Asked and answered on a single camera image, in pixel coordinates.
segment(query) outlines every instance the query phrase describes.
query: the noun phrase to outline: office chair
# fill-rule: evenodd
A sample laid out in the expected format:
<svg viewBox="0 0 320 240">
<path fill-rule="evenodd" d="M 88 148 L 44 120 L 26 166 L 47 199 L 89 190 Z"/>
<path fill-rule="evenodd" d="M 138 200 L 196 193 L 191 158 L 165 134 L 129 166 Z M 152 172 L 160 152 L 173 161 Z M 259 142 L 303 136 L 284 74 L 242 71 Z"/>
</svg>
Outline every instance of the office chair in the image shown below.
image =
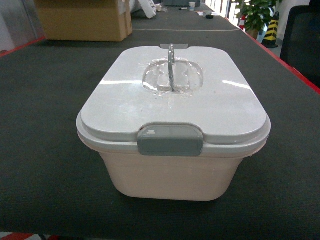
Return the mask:
<svg viewBox="0 0 320 240">
<path fill-rule="evenodd" d="M 280 58 L 320 88 L 320 10 L 295 6 L 290 10 Z"/>
</svg>

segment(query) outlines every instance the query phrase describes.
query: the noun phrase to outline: wall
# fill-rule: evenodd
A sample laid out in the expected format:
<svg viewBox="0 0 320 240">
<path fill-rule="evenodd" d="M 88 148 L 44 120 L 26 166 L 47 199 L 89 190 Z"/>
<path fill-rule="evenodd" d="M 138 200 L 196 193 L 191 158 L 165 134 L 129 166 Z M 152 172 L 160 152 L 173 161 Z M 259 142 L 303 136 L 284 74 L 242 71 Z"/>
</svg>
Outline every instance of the wall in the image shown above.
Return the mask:
<svg viewBox="0 0 320 240">
<path fill-rule="evenodd" d="M 33 0 L 0 0 L 0 52 L 43 36 Z"/>
</svg>

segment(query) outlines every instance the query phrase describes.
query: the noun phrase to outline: green leaves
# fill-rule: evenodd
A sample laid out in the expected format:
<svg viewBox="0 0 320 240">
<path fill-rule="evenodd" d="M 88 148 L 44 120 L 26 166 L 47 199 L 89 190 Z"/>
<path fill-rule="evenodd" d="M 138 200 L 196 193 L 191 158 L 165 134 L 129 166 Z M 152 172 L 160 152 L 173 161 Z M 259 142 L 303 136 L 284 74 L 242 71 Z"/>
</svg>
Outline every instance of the green leaves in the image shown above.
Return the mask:
<svg viewBox="0 0 320 240">
<path fill-rule="evenodd" d="M 273 7 L 276 6 L 276 2 L 282 2 L 283 0 L 251 0 L 243 6 L 243 9 L 239 16 L 244 15 L 246 17 L 245 29 L 260 31 L 265 24 L 269 24 L 272 17 L 270 16 Z"/>
</svg>

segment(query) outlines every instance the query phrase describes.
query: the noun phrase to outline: white lid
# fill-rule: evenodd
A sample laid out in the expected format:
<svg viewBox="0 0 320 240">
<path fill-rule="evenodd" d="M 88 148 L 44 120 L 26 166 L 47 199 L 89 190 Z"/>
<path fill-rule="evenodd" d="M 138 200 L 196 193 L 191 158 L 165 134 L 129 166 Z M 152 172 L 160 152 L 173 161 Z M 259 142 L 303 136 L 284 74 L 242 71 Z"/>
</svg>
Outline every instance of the white lid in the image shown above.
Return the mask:
<svg viewBox="0 0 320 240">
<path fill-rule="evenodd" d="M 131 48 L 116 60 L 83 106 L 83 127 L 94 138 L 136 142 L 149 125 L 192 125 L 214 145 L 243 143 L 255 138 L 267 114 L 241 72 L 219 49 L 190 47 L 175 50 L 176 58 L 197 63 L 203 86 L 192 94 L 156 94 L 143 86 L 148 64 L 168 56 L 156 46 Z"/>
</svg>

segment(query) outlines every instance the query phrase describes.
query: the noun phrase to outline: lid handle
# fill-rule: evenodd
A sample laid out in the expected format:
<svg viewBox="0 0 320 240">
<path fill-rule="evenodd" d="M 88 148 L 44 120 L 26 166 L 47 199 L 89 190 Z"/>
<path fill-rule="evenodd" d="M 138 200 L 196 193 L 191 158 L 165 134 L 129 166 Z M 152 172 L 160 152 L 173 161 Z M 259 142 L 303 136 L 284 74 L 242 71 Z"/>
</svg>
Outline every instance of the lid handle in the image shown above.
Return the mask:
<svg viewBox="0 0 320 240">
<path fill-rule="evenodd" d="M 138 150 L 145 156 L 196 157 L 203 148 L 203 134 L 190 125 L 150 125 L 138 133 Z"/>
<path fill-rule="evenodd" d="M 169 80 L 170 80 L 170 86 L 171 91 L 176 92 L 175 90 L 175 78 L 174 78 L 174 68 L 173 64 L 175 63 L 175 50 L 174 45 L 169 45 L 169 55 L 168 55 L 168 68 L 169 68 Z"/>
</svg>

